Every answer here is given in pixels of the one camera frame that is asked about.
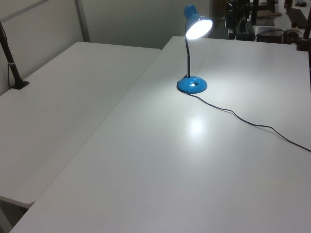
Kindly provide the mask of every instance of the blue desk lamp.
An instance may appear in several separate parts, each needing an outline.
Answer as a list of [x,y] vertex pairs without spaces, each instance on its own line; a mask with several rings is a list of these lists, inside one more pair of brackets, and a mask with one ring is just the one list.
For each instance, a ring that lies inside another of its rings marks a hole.
[[184,14],[187,18],[187,23],[185,27],[185,41],[188,55],[188,74],[180,81],[178,81],[177,88],[181,92],[196,94],[205,91],[205,89],[207,88],[207,83],[199,77],[190,76],[190,55],[188,39],[194,40],[205,35],[211,29],[213,22],[210,19],[199,15],[194,5],[186,6]]

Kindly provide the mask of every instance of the lamp shade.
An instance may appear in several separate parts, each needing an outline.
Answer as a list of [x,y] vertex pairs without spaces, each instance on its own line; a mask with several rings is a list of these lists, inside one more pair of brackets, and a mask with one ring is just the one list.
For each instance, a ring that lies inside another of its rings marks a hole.
[[184,14],[187,18],[185,33],[189,40],[205,35],[213,25],[210,19],[198,14],[194,5],[186,6]]

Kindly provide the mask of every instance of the white desk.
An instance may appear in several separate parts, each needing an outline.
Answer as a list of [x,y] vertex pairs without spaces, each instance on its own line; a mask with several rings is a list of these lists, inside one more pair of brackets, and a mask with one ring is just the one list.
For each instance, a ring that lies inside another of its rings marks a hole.
[[76,43],[0,97],[0,200],[30,207],[160,50]]
[[[189,46],[200,97],[310,147],[307,53]],[[310,233],[311,154],[177,91],[186,67],[173,37],[12,232]]]

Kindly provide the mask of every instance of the electronic device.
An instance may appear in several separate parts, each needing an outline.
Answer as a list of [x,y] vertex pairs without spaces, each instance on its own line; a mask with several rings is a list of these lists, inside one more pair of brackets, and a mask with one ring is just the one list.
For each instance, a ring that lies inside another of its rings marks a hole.
[[230,0],[226,5],[225,27],[228,28],[228,38],[253,41],[255,31],[249,20],[250,0]]
[[259,27],[257,42],[282,44],[283,32],[281,28]]

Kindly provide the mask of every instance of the wall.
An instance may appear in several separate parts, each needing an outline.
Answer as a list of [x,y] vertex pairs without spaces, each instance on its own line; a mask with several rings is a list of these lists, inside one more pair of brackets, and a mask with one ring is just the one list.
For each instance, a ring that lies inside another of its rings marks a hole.
[[[2,25],[22,79],[82,41],[74,0],[48,0]],[[0,49],[0,95],[7,90],[7,61]]]
[[225,7],[230,0],[213,0],[213,17],[225,17]]
[[210,0],[81,0],[90,41],[162,49],[184,34],[186,5],[209,16]]
[[0,20],[4,22],[12,16],[19,15],[21,11],[24,12],[44,1],[46,0],[0,0]]

